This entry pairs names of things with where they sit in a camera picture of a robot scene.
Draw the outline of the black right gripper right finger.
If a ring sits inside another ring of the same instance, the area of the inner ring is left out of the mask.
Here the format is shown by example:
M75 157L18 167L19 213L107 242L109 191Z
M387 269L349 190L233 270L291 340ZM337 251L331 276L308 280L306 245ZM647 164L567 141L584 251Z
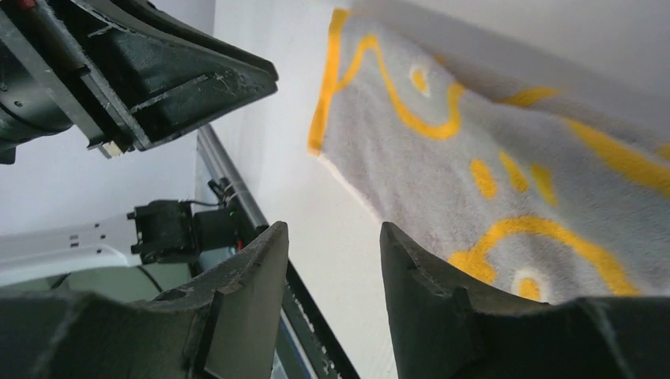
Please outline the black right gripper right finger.
M501 291L380 232L401 378L666 378L667 298L577 298L553 306Z

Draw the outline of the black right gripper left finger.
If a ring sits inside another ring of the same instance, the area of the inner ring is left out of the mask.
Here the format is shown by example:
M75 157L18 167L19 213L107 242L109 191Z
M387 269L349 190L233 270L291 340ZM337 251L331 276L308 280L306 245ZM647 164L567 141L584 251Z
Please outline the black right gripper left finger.
M3 291L4 378L268 378L288 264L288 225L151 301Z

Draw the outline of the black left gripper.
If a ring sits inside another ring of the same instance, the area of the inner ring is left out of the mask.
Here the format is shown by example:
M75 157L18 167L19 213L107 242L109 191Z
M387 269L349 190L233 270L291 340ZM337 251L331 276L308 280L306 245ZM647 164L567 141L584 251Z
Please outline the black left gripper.
M70 1L76 37L46 1L1 3L1 163L76 126L107 158L146 151L277 91L271 61L149 1Z

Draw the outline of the yellow grey patterned towel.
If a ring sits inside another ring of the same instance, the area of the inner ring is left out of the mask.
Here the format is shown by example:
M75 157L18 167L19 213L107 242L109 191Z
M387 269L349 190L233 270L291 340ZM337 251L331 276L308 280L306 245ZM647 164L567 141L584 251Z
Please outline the yellow grey patterned towel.
M669 293L669 134L333 11L308 148L378 221L540 302Z

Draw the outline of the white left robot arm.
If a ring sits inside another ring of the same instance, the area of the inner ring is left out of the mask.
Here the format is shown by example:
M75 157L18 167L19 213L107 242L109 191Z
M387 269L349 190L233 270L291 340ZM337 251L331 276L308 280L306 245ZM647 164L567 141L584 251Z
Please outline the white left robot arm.
M277 90L271 61L198 31L148 1L1 4L1 162L76 126L107 158L144 152ZM195 262L265 227L241 188L213 203L156 200L127 214L1 240L1 283L105 267Z

